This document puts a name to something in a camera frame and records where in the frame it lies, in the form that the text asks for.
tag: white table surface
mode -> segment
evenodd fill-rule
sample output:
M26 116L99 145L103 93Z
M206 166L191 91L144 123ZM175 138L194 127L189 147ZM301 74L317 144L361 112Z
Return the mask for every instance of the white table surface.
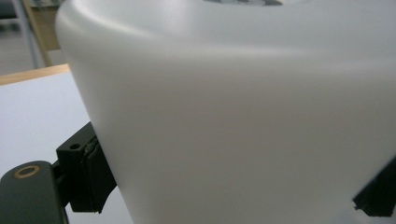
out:
M0 176L28 161L55 162L56 148L87 122L69 73L0 86ZM71 224L133 223L118 189L101 215L66 211Z

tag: brass insert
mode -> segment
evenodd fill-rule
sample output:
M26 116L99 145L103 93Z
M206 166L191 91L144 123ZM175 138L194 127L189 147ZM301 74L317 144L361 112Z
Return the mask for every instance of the brass insert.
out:
M17 179L23 179L32 175L35 175L40 170L38 165L25 166L15 172L14 177Z

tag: wooden table edge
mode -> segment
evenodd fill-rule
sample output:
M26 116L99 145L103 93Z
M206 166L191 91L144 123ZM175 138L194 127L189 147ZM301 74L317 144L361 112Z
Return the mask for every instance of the wooden table edge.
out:
M38 77L57 75L66 72L70 72L69 65L67 63L52 67L45 67L25 72L14 73L10 75L0 76L0 86L16 82L22 82Z

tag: gray floor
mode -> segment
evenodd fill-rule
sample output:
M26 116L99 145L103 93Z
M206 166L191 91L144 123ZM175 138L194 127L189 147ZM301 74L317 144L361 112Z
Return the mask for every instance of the gray floor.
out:
M39 67L44 67L35 46ZM54 64L65 63L59 50L49 52ZM27 43L22 35L19 20L0 20L0 76L34 69Z

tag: white plastic container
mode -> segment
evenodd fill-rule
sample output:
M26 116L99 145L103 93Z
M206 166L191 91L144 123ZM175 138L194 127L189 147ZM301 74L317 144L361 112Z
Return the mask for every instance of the white plastic container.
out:
M227 2L60 10L134 223L387 222L352 198L396 154L395 2Z

